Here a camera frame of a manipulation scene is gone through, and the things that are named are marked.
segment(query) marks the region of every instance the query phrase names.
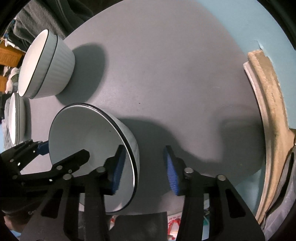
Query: curved wood piece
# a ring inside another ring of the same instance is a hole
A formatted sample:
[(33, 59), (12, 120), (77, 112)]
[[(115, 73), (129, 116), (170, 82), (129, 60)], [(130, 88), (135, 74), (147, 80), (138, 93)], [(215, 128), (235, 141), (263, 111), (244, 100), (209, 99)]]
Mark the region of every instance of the curved wood piece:
[(271, 61), (262, 50), (249, 52), (248, 59), (244, 69), (257, 98), (266, 142), (265, 180), (256, 214), (261, 223), (275, 196), (295, 134), (288, 127), (283, 96)]

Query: bowl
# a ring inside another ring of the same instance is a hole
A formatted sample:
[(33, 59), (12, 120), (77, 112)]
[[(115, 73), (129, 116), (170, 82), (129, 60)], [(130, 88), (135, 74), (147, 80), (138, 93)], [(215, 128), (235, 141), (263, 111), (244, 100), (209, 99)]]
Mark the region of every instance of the bowl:
[(18, 145), (23, 141), (25, 135), (25, 104), (17, 93), (13, 93), (11, 96), (8, 119), (11, 142)]
[(19, 76), (20, 96), (42, 98), (57, 95), (68, 84), (75, 56), (64, 41), (43, 30), (29, 47)]
[(117, 118), (89, 104), (72, 104), (63, 108), (54, 118), (49, 131), (49, 155), (52, 164), (85, 149), (89, 161), (73, 173), (85, 175), (103, 166), (114, 156), (118, 145), (126, 148), (119, 188), (115, 195), (105, 195), (107, 213), (125, 208), (132, 200), (139, 179), (139, 148), (132, 132)]

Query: table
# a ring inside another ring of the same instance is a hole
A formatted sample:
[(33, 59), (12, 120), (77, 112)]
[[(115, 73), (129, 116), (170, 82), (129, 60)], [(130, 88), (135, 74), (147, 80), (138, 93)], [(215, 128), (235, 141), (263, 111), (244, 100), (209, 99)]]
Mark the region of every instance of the table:
[[(27, 136), (46, 141), (55, 115), (75, 102), (120, 119), (137, 139), (141, 167), (137, 193), (119, 214), (182, 210), (167, 181), (165, 145), (187, 166), (225, 174), (233, 185), (261, 169), (264, 134), (242, 67), (247, 57), (199, 3), (125, 0), (65, 43), (76, 57), (72, 78), (61, 94), (26, 102)], [(50, 168), (49, 156), (40, 156), (24, 173)]]

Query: round table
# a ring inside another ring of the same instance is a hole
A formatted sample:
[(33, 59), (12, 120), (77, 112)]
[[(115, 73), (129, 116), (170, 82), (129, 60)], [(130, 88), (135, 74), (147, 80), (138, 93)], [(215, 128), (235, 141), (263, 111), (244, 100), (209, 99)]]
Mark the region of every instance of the round table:
[[(61, 94), (26, 102), (27, 136), (48, 140), (55, 115), (76, 102), (120, 119), (137, 139), (141, 166), (137, 193), (119, 214), (182, 210), (167, 180), (165, 145), (187, 166), (233, 185), (261, 169), (264, 133), (247, 57), (199, 3), (125, 0), (65, 43), (76, 57), (72, 78)], [(23, 172), (50, 168), (49, 155), (39, 156)]]

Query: gray towel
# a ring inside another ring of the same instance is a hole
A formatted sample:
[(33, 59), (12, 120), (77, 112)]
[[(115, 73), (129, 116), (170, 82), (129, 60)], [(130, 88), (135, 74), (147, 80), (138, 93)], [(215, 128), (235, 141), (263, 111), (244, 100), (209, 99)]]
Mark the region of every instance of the gray towel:
[(13, 33), (29, 47), (44, 29), (65, 39), (92, 16), (78, 0), (31, 0), (17, 14)]

